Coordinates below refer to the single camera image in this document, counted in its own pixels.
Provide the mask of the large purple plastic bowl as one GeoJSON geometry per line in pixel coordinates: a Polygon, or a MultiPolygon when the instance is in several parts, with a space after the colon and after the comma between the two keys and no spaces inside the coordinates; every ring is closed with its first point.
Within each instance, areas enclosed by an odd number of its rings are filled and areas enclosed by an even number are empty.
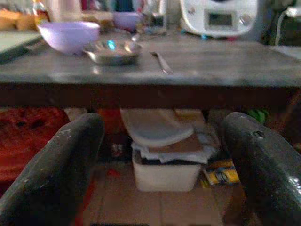
{"type": "Polygon", "coordinates": [[[43,23],[38,30],[51,48],[70,56],[81,56],[84,46],[100,36],[100,25],[85,21],[43,23]]]}

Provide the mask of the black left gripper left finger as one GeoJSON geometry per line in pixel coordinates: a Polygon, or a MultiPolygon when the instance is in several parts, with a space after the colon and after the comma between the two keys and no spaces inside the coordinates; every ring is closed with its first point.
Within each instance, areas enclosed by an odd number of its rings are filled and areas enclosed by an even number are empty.
{"type": "Polygon", "coordinates": [[[62,126],[0,198],[0,226],[71,226],[88,190],[104,129],[97,113],[62,126]]]}

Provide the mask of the white plastic lid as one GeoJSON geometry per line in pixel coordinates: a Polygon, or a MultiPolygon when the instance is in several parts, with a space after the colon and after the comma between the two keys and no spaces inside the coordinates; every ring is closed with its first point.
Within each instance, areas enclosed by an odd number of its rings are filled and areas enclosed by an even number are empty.
{"type": "Polygon", "coordinates": [[[190,123],[181,122],[171,109],[121,109],[121,118],[130,137],[147,147],[163,147],[189,138],[190,123]]]}

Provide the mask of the yellow and blue packet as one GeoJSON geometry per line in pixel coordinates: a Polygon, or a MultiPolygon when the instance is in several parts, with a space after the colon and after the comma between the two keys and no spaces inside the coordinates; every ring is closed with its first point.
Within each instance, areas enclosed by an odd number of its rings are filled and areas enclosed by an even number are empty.
{"type": "Polygon", "coordinates": [[[203,173],[211,186],[232,185],[240,182],[232,159],[215,161],[206,166],[203,173]]]}

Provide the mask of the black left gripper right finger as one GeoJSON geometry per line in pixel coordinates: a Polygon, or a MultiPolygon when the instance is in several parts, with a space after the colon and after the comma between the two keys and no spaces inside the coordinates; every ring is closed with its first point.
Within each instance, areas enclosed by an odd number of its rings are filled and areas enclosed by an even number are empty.
{"type": "Polygon", "coordinates": [[[301,155],[277,132],[239,112],[221,122],[252,210],[264,226],[301,226],[301,155]]]}

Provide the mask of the white kitchen appliance with display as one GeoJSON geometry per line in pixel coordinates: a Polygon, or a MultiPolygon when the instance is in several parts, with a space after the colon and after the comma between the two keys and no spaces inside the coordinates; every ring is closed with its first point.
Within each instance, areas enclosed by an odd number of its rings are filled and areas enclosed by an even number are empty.
{"type": "Polygon", "coordinates": [[[254,27],[259,0],[180,0],[181,27],[195,35],[235,37],[254,27]]]}

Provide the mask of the dark wooden table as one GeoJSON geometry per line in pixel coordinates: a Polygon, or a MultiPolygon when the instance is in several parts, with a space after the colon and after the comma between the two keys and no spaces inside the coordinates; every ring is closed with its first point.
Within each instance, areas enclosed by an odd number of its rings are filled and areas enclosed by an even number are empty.
{"type": "Polygon", "coordinates": [[[0,65],[0,106],[279,110],[301,91],[301,59],[286,47],[180,33],[142,46],[134,65],[101,66],[51,48],[0,65]],[[173,74],[150,52],[160,53],[173,74]]]}

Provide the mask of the clear drinking glass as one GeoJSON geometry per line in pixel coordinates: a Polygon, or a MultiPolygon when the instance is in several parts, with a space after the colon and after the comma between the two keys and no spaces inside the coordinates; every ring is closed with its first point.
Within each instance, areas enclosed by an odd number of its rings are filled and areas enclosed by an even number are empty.
{"type": "Polygon", "coordinates": [[[146,32],[164,34],[166,32],[167,0],[146,0],[144,9],[146,32]]]}

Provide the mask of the green cutting board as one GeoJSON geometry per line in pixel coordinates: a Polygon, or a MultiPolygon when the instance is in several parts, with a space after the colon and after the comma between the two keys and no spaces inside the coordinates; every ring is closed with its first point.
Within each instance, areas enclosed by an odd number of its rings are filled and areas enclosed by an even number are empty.
{"type": "Polygon", "coordinates": [[[0,31],[0,65],[28,53],[35,53],[47,43],[38,32],[0,31]]]}

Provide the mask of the small purple plastic bowl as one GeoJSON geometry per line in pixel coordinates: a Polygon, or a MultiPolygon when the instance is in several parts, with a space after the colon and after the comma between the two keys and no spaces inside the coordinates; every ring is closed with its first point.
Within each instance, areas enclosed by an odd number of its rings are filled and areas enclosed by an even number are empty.
{"type": "Polygon", "coordinates": [[[137,12],[114,12],[113,24],[117,29],[135,32],[142,18],[143,15],[137,12]]]}

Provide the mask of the steel spoon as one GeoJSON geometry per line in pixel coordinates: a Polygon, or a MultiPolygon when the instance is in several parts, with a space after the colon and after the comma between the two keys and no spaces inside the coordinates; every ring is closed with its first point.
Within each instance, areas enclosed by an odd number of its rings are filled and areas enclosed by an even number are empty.
{"type": "Polygon", "coordinates": [[[160,53],[150,52],[150,54],[158,59],[161,70],[165,74],[173,74],[173,70],[171,69],[171,67],[168,65],[168,63],[166,62],[166,60],[163,58],[163,56],[160,53]]]}

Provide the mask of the red cloth bag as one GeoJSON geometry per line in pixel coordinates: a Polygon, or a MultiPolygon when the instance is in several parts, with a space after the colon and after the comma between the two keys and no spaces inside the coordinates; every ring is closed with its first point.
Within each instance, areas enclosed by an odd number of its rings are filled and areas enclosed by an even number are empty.
{"type": "Polygon", "coordinates": [[[69,118],[54,107],[0,113],[0,191],[6,189],[69,118]]]}

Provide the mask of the shallow steel plate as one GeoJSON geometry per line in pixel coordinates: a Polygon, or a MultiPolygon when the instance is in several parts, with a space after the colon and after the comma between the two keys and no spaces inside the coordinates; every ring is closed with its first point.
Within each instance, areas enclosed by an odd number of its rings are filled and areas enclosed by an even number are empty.
{"type": "Polygon", "coordinates": [[[137,61],[142,46],[134,41],[98,40],[83,47],[83,52],[98,65],[130,65],[137,61]]]}

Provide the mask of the brown cardboard sheet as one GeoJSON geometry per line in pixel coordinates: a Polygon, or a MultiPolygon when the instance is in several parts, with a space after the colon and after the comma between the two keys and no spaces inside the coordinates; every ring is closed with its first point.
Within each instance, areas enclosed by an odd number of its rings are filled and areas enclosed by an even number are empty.
{"type": "Polygon", "coordinates": [[[200,143],[197,134],[163,147],[149,147],[150,153],[188,153],[188,152],[201,152],[203,145],[200,143]]]}

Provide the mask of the white plastic storage box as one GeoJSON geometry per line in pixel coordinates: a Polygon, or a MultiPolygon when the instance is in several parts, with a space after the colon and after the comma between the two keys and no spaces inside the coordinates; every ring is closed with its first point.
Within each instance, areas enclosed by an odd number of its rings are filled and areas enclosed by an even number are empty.
{"type": "Polygon", "coordinates": [[[136,187],[143,192],[188,192],[201,171],[199,164],[143,164],[137,150],[132,152],[132,163],[136,187]]]}

